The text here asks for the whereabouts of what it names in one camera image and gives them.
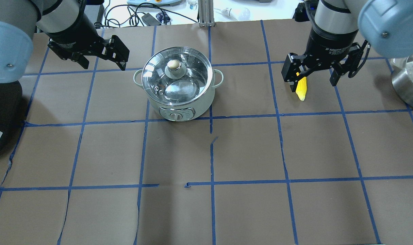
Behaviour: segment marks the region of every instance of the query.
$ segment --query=cooking pot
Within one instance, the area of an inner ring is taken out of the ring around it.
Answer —
[[[413,107],[413,55],[392,59],[393,87],[398,96]]]
[[[140,73],[141,83],[136,80]],[[222,78],[218,84],[216,73]],[[135,84],[145,90],[151,106],[170,121],[189,121],[205,113],[223,79],[205,55],[188,47],[166,48],[134,73]]]

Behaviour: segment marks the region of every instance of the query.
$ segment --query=metal stand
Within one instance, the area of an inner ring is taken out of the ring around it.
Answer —
[[[214,7],[213,0],[199,0],[199,26],[214,26]]]

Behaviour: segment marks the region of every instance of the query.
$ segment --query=pot handle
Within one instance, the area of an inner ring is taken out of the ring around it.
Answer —
[[[223,79],[224,79],[225,77],[223,76],[223,72],[221,72],[220,70],[213,69],[213,72],[214,72],[214,75],[216,75],[216,73],[219,73],[220,76],[222,76],[222,80],[221,80],[218,84],[211,86],[212,88],[218,88],[218,87],[220,87],[220,85],[222,85]]]
[[[135,77],[136,77],[139,73],[141,73],[142,71],[143,71],[143,69],[140,69],[140,70],[136,71],[136,72],[134,73],[134,77],[133,77],[134,83],[135,83],[138,87],[140,87],[140,88],[143,88],[143,85],[137,83],[137,81],[135,80]]]

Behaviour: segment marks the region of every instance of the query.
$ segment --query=control panel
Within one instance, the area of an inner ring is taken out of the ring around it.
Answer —
[[[160,115],[169,121],[188,121],[194,117],[194,108],[169,109],[160,107]]]

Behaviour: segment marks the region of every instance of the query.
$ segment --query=power adapter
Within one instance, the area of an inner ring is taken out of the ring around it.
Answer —
[[[161,23],[155,19],[151,14],[147,13],[142,16],[143,23],[147,26],[160,26]]]

